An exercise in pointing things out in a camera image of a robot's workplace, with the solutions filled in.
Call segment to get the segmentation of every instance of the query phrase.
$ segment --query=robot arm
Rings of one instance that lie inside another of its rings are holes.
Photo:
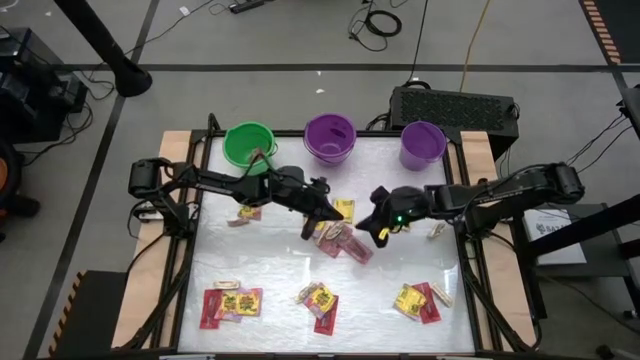
[[[438,185],[424,189],[400,187],[390,193],[377,188],[370,197],[373,213],[356,225],[368,231],[376,246],[385,247],[389,233],[413,221],[462,217],[466,231],[475,235],[492,229],[498,221],[545,202],[576,203],[584,196],[584,186],[574,168],[563,163],[536,165],[499,180],[477,185]],[[499,201],[491,206],[480,204]]]
[[[162,183],[164,172],[171,180]],[[319,221],[342,220],[343,216],[327,199],[329,185],[325,178],[304,181],[304,172],[296,166],[269,169],[259,175],[228,176],[199,170],[187,163],[172,163],[164,158],[140,160],[131,166],[129,194],[153,204],[164,218],[169,235],[185,236],[193,229],[189,209],[177,204],[170,193],[194,188],[232,197],[242,205],[256,207],[269,202],[307,216],[302,238],[307,240]]]

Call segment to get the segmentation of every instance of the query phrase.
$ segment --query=purple bucket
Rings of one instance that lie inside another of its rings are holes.
[[[426,121],[407,125],[400,139],[400,162],[412,171],[424,170],[429,164],[440,160],[447,148],[447,139],[442,131]]]
[[[324,166],[343,162],[355,144],[356,128],[340,114],[318,115],[304,129],[304,145]]]

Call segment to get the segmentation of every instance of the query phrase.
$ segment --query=bucket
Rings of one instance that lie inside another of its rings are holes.
[[[304,129],[304,145],[324,166],[342,163],[355,144],[356,128],[340,114],[318,115]]]
[[[248,175],[267,171],[269,165],[266,161],[277,149],[271,129],[257,122],[245,122],[227,130],[222,148],[227,161],[245,171],[249,168],[253,151],[256,148],[262,149],[266,159],[255,161]]]
[[[400,162],[412,171],[426,169],[444,154],[447,139],[440,129],[426,121],[416,121],[407,125],[400,135]]]

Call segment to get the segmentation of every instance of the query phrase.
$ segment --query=gray floor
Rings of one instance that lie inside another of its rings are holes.
[[[378,1],[388,9],[386,1]],[[123,49],[135,45],[150,0],[90,1]],[[160,0],[149,38],[170,26],[204,0]],[[371,53],[350,41],[347,22],[359,0],[278,0],[239,16],[211,16],[207,7],[182,21],[159,40],[144,47],[142,64],[410,64],[420,26],[422,0],[410,0],[393,10],[403,21],[402,33],[389,40],[389,48]],[[461,64],[483,2],[431,0],[427,11],[419,63]],[[0,13],[4,26],[30,26],[69,64],[93,64],[99,58],[52,1],[23,0]],[[364,36],[371,46],[379,39]],[[474,46],[474,64],[602,65],[596,40],[577,0],[494,0]],[[106,162],[97,184],[67,281],[54,309],[40,354],[53,333],[53,325],[70,279],[83,269],[123,271],[134,242],[126,234],[127,211],[133,199],[126,193],[130,163],[157,154],[166,130],[203,128],[214,112],[225,128],[243,121],[261,121],[276,129],[302,129],[314,115],[340,112],[358,128],[386,111],[394,86],[406,71],[253,71],[152,73],[153,87],[127,99]],[[432,87],[457,90],[459,72],[418,72]],[[100,72],[98,78],[108,78]],[[640,75],[625,74],[629,85]],[[617,116],[620,94],[607,73],[470,73],[466,91],[513,96],[522,108],[520,139],[513,147],[511,169],[536,162],[565,160]],[[104,91],[94,87],[97,93]],[[25,193],[41,200],[34,219],[9,221],[0,244],[0,348],[3,358],[23,356],[53,270],[76,213],[87,176],[111,115],[115,96],[90,102],[96,118],[90,130],[73,145],[45,155],[25,170]],[[577,163],[586,165],[601,143]],[[640,143],[627,132],[598,162],[583,173],[587,186],[583,202],[619,202],[637,193]],[[625,240],[640,235],[638,227],[621,230]],[[630,308],[618,281],[579,284],[609,309]],[[551,314],[543,322],[542,349],[552,354],[593,356],[600,343],[640,352],[637,336],[602,316],[581,298],[553,284],[544,284]]]

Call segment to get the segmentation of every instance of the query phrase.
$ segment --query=white table surface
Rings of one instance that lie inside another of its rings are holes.
[[[297,165],[305,177],[324,176],[330,199],[354,199],[355,220],[371,213],[369,195],[409,185],[444,184],[442,162],[411,172],[398,161],[399,138],[358,138],[350,157],[335,168],[318,165],[302,138],[277,139],[276,167]],[[214,140],[209,170],[240,176]],[[374,255],[361,265],[346,253],[333,259],[313,241],[300,238],[302,215],[268,204],[262,221],[230,228],[239,205],[231,198],[204,196],[193,266],[178,344],[182,352],[270,353],[472,353],[474,351],[457,248],[452,229],[435,240],[426,234],[435,220],[412,224],[410,233],[391,237],[378,249],[369,234],[355,235]],[[199,328],[203,295],[216,280],[240,280],[245,288],[264,289],[262,313],[240,323],[223,321],[216,330]],[[315,317],[293,298],[310,281],[321,281],[340,296],[333,336],[313,332]],[[454,298],[452,308],[436,300],[442,321],[422,324],[392,308],[404,283],[436,282]]]

